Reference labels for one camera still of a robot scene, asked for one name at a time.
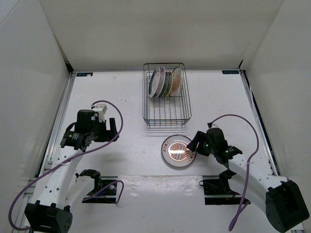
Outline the orange sunburst plate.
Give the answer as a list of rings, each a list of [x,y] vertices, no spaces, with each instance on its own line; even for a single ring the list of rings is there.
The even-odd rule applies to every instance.
[[[173,97],[181,84],[181,79],[182,79],[182,70],[181,67],[175,67],[174,70],[172,71],[173,79],[172,79],[172,85],[171,89],[169,92],[169,97]]]
[[[196,153],[187,148],[191,140],[185,135],[174,134],[167,137],[161,145],[161,157],[170,167],[184,169],[190,166]]]

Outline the teal patterned plate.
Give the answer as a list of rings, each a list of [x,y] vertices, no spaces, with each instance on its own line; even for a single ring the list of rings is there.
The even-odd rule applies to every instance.
[[[166,71],[165,72],[165,80],[164,80],[164,85],[163,85],[163,88],[162,88],[162,91],[160,93],[160,96],[163,97],[165,95],[165,92],[167,90],[167,87],[168,87],[168,83],[169,83],[169,74],[168,72]]]

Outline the white green rimmed plate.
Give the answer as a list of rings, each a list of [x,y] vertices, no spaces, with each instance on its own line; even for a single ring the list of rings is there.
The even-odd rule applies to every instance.
[[[149,97],[153,97],[156,93],[160,77],[160,68],[156,67],[152,73],[149,83]]]

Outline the cream floral plate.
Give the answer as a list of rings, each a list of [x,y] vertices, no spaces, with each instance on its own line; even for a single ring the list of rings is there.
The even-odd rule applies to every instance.
[[[165,92],[165,97],[168,97],[169,96],[169,93],[171,91],[171,86],[172,86],[172,81],[173,81],[173,74],[171,71],[168,71],[167,72],[168,74],[168,85],[167,85],[167,89],[166,89],[166,92]]]

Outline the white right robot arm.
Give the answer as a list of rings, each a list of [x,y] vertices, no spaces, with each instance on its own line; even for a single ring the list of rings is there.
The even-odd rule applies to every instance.
[[[249,162],[240,149],[228,145],[221,129],[198,131],[187,148],[204,156],[212,154],[226,167],[219,175],[219,190],[224,194],[233,191],[244,195],[241,200],[248,200],[260,208],[278,232],[285,233],[310,217],[294,181],[268,174]]]

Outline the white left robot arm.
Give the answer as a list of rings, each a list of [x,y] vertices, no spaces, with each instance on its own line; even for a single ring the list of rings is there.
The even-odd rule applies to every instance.
[[[41,233],[67,233],[72,225],[71,209],[80,202],[98,199],[109,189],[116,190],[118,180],[104,181],[100,172],[76,168],[92,142],[115,142],[119,135],[114,118],[105,120],[106,105],[79,110],[60,142],[58,162],[44,173],[48,182],[34,203],[28,203],[25,216],[30,227]]]

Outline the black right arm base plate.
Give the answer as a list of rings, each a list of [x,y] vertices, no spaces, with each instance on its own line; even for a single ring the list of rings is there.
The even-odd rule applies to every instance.
[[[199,181],[203,188],[205,205],[239,205],[241,195],[232,191],[219,177],[203,176]]]

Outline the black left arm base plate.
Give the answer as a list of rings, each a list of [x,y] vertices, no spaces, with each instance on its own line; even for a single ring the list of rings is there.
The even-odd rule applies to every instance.
[[[124,190],[121,180],[101,179],[98,189],[92,190],[82,200],[82,203],[118,204]]]

